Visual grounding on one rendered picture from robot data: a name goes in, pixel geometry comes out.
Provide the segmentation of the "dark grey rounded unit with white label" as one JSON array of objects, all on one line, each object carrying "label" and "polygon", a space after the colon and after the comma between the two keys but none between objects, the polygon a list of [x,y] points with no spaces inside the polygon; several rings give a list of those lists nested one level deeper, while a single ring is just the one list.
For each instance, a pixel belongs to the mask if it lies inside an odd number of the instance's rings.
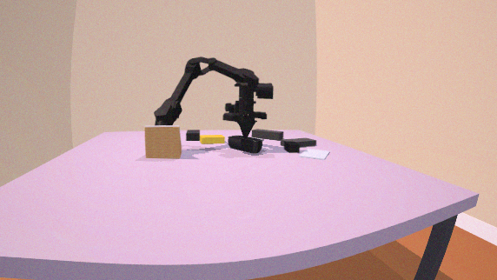
[{"label": "dark grey rounded unit with white label", "polygon": [[243,138],[243,136],[230,136],[228,144],[232,149],[249,153],[259,153],[262,149],[262,140],[253,137]]}]

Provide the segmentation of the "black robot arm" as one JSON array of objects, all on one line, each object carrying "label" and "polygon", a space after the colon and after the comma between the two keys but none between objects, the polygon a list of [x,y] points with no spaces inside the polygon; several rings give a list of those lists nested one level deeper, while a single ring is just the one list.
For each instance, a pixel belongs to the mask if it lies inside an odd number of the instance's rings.
[{"label": "black robot arm", "polygon": [[[207,63],[209,66],[201,70],[200,63]],[[205,57],[191,58],[188,60],[184,74],[171,98],[165,100],[162,106],[154,112],[155,125],[173,125],[182,113],[182,98],[192,80],[212,70],[236,80],[235,87],[239,87],[239,98],[254,98],[255,92],[257,98],[273,99],[273,84],[259,83],[259,77],[252,70],[232,67],[214,57],[209,59]]]}]

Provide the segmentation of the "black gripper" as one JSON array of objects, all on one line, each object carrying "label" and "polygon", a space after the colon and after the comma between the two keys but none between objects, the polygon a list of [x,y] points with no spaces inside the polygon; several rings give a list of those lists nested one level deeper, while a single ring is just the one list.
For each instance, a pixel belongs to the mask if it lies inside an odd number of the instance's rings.
[{"label": "black gripper", "polygon": [[[255,118],[267,119],[267,113],[254,111],[254,98],[239,98],[239,109],[234,112],[224,112],[222,120],[235,121],[239,124],[243,138],[247,138],[257,122]],[[243,116],[244,115],[244,116]]]}]

